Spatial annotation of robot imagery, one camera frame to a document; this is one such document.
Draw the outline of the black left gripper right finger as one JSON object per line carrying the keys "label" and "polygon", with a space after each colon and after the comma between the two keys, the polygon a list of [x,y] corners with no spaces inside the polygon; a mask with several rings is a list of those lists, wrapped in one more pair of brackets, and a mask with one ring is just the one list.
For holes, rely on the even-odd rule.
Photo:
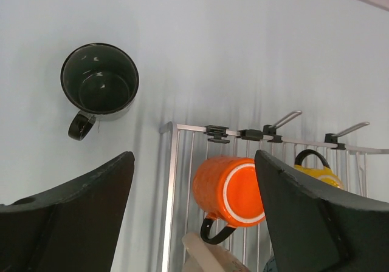
{"label": "black left gripper right finger", "polygon": [[258,186],[278,271],[388,271],[388,203],[335,188],[266,151]]}

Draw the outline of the yellow mug black handle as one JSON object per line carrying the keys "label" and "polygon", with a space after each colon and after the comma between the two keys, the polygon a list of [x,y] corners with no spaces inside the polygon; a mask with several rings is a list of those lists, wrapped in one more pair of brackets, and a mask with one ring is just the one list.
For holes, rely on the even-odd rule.
{"label": "yellow mug black handle", "polygon": [[[322,163],[321,168],[303,167],[304,160],[310,155],[313,155],[320,160],[320,162]],[[301,151],[295,158],[294,168],[317,180],[320,180],[321,182],[327,183],[333,187],[344,190],[344,186],[341,179],[339,179],[338,176],[336,176],[335,173],[333,173],[327,159],[324,158],[322,154],[320,154],[319,152],[313,149],[305,149]]]}

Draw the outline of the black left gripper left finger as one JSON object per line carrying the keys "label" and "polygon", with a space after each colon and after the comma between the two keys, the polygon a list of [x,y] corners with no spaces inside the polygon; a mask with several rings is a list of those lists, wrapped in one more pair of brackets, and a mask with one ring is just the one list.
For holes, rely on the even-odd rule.
{"label": "black left gripper left finger", "polygon": [[134,163],[126,151],[68,182],[1,205],[1,271],[110,271]]}

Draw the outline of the dark green mug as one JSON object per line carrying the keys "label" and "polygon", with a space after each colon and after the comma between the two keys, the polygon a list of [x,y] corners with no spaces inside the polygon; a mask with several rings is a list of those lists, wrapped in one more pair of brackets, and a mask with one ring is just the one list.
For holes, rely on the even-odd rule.
{"label": "dark green mug", "polygon": [[82,141],[97,120],[115,121],[126,115],[139,82],[133,59],[122,49],[102,42],[74,49],[60,72],[61,88],[78,109],[68,136]]}

